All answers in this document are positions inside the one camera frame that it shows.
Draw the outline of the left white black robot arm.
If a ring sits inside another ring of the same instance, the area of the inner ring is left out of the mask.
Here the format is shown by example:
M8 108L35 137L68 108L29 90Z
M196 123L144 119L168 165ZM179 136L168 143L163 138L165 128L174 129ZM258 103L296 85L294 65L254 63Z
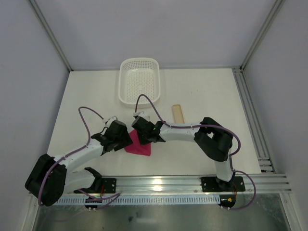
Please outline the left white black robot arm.
M55 204L66 193L79 190L100 193L107 188L103 176L91 167L81 171L76 169L94 158L131 144L127 126L114 120L104 134L92 135L88 144L75 151L58 156L41 155L25 182L25 188L45 206Z

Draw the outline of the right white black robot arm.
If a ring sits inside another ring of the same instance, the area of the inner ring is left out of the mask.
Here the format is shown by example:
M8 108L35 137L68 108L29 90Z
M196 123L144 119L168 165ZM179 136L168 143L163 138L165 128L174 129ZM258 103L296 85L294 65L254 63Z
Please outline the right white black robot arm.
M138 134L141 144L189 141L194 142L214 161L216 182L221 190L231 190L234 186L235 173L232 171L230 151L233 135L210 117L205 117L199 124L167 124L158 121L155 124L141 116L135 116L132 127Z

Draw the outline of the magenta paper napkin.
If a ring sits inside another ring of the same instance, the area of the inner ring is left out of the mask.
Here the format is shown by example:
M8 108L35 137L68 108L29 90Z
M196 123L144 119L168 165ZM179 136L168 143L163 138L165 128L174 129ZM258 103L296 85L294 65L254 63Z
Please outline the magenta paper napkin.
M133 141L133 144L125 147L124 150L130 154L137 154L137 155L144 155L150 156L151 155L151 144L141 144L138 138L138 134L136 130L133 130L129 133L129 137Z

